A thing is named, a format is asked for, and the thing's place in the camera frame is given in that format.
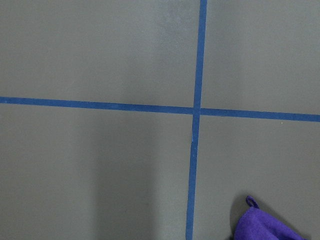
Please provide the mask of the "purple towel with loop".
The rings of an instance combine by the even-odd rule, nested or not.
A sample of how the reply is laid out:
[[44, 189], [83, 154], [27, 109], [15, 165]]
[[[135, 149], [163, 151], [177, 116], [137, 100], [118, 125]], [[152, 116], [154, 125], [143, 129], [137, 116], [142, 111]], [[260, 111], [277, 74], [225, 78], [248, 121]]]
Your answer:
[[234, 240], [303, 240], [304, 238], [282, 221], [260, 209], [256, 200], [245, 198], [248, 210], [238, 220]]

